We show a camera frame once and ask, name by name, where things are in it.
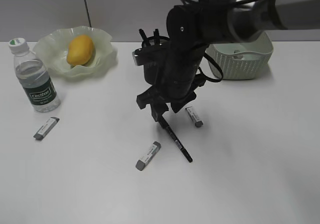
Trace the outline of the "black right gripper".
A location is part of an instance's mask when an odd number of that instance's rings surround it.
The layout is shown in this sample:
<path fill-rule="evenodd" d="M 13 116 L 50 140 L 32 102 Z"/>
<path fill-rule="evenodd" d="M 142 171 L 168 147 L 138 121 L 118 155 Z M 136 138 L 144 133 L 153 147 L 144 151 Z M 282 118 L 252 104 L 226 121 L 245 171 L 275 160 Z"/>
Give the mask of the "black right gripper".
<path fill-rule="evenodd" d="M 145 92 L 139 94 L 136 102 L 140 109 L 150 104 L 151 116 L 159 122 L 169 110 L 170 103 L 176 114 L 185 105 L 196 99 L 194 90 L 199 86 L 194 82 L 196 72 L 204 57 L 207 44 L 199 43 L 188 50 L 182 51 L 167 41 L 168 49 L 161 62 L 155 62 L 157 73 L 154 84 Z"/>

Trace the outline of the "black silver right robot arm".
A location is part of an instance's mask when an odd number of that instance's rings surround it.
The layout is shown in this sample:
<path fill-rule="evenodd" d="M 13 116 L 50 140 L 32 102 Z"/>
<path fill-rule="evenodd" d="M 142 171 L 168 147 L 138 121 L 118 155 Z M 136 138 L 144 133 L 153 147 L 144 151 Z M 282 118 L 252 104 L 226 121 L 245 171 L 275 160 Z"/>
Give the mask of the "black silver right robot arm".
<path fill-rule="evenodd" d="M 168 110 L 179 112 L 196 98 L 195 90 L 213 82 L 200 68 L 211 44 L 248 43 L 271 30 L 316 30 L 320 0 L 180 0 L 167 14 L 167 36 L 157 29 L 133 52 L 143 66 L 149 88 L 136 98 L 140 109 L 150 106 L 159 122 Z"/>

